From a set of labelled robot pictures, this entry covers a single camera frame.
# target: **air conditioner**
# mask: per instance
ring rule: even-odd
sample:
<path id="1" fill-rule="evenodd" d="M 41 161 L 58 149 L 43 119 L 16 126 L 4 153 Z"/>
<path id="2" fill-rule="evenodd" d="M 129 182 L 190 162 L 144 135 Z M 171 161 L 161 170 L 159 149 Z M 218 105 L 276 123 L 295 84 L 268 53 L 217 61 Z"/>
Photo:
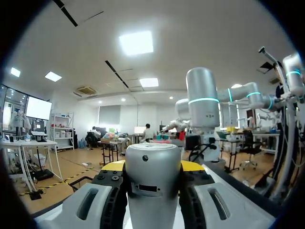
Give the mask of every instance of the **air conditioner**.
<path id="1" fill-rule="evenodd" d="M 72 94 L 73 94 L 75 97 L 82 98 L 82 95 L 81 95 L 80 93 L 72 92 Z"/>
<path id="2" fill-rule="evenodd" d="M 93 88 L 89 87 L 89 86 L 79 87 L 75 90 L 75 92 L 78 93 L 78 94 L 81 94 L 81 95 L 97 94 L 97 91 L 94 90 Z"/>

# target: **square ceiling panel light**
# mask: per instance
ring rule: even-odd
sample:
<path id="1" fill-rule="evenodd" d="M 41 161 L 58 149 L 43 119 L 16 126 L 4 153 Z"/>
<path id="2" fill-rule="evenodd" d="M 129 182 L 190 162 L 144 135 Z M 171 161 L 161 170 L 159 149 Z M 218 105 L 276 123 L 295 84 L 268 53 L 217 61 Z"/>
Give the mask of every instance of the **square ceiling panel light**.
<path id="1" fill-rule="evenodd" d="M 11 68 L 10 73 L 14 76 L 19 77 L 21 72 L 19 70 L 17 70 L 16 68 Z"/>
<path id="2" fill-rule="evenodd" d="M 140 79 L 142 87 L 157 87 L 159 82 L 157 78 Z"/>
<path id="3" fill-rule="evenodd" d="M 54 82 L 58 81 L 61 79 L 61 76 L 53 73 L 53 72 L 49 72 L 48 74 L 46 74 L 45 76 L 47 79 L 52 80 Z"/>
<path id="4" fill-rule="evenodd" d="M 153 38 L 150 31 L 136 32 L 120 37 L 120 42 L 127 55 L 153 52 Z"/>
<path id="5" fill-rule="evenodd" d="M 238 88 L 238 87 L 242 87 L 242 85 L 241 84 L 234 84 L 231 88 Z"/>

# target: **computer screen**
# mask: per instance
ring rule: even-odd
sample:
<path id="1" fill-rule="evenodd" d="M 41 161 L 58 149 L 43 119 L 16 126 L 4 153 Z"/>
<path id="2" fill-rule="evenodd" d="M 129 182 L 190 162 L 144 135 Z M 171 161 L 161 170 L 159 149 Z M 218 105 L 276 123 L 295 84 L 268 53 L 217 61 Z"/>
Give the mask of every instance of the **computer screen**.
<path id="1" fill-rule="evenodd" d="M 32 120 L 32 131 L 44 131 L 44 121 Z"/>
<path id="2" fill-rule="evenodd" d="M 52 103 L 50 102 L 29 97 L 26 115 L 31 118 L 49 120 L 51 107 Z"/>
<path id="3" fill-rule="evenodd" d="M 135 134 L 143 134 L 145 129 L 146 129 L 145 126 L 135 126 L 134 127 L 134 133 Z"/>

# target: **man sitting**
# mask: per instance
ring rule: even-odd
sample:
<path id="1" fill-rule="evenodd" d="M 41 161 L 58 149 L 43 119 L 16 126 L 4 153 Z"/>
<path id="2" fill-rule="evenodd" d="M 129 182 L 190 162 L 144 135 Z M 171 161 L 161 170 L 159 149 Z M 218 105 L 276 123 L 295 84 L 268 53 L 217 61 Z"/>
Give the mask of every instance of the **man sitting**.
<path id="1" fill-rule="evenodd" d="M 146 129 L 143 132 L 141 143 L 149 142 L 149 140 L 153 140 L 157 135 L 155 131 L 153 131 L 150 124 L 146 124 Z"/>

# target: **office chair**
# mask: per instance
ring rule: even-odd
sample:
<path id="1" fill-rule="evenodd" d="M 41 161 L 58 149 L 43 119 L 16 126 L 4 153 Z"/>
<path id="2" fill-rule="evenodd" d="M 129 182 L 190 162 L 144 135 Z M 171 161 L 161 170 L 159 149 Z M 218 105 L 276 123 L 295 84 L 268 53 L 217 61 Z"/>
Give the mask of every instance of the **office chair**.
<path id="1" fill-rule="evenodd" d="M 87 132 L 85 140 L 87 141 L 87 144 L 89 146 L 88 150 L 93 150 L 92 147 L 97 147 L 97 138 L 94 136 L 93 132 Z"/>
<path id="2" fill-rule="evenodd" d="M 253 165 L 253 169 L 256 169 L 257 163 L 253 162 L 252 156 L 260 153 L 262 150 L 260 149 L 262 143 L 253 141 L 253 134 L 251 130 L 244 130 L 244 145 L 240 152 L 250 154 L 250 158 L 247 161 L 243 161 L 239 164 L 240 167 L 244 168 L 249 165 Z"/>

